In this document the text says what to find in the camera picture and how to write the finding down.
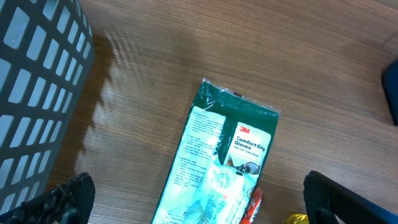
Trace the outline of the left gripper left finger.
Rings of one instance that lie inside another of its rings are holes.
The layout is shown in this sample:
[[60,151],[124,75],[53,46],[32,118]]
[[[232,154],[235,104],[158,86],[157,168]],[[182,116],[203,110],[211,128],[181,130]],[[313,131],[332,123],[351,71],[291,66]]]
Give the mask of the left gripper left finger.
[[54,190],[39,195],[1,215],[3,224],[87,224],[95,201],[92,177],[83,172]]

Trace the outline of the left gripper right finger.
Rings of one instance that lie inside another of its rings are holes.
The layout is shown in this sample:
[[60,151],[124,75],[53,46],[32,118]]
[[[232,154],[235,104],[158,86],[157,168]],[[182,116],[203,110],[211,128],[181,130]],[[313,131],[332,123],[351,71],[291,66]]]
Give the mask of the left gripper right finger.
[[325,175],[310,171],[303,182],[310,224],[397,223],[397,215],[354,193]]

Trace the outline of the small yellow bottle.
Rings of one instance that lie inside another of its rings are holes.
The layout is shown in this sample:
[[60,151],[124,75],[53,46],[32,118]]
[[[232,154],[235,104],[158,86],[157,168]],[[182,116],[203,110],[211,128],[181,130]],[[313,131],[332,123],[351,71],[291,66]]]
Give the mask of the small yellow bottle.
[[309,224],[308,215],[294,213],[286,220],[286,224]]

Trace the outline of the red white tube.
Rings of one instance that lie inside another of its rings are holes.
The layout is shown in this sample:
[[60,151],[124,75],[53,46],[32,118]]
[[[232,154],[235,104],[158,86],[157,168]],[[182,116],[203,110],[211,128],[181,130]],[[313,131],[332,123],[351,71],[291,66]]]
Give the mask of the red white tube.
[[262,189],[256,187],[252,194],[251,200],[249,201],[248,207],[240,221],[240,224],[252,224],[262,202]]

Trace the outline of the green package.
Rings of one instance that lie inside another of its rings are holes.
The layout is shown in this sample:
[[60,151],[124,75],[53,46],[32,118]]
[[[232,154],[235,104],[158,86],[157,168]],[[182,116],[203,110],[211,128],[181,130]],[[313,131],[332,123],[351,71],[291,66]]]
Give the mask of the green package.
[[203,79],[153,223],[241,223],[280,112]]

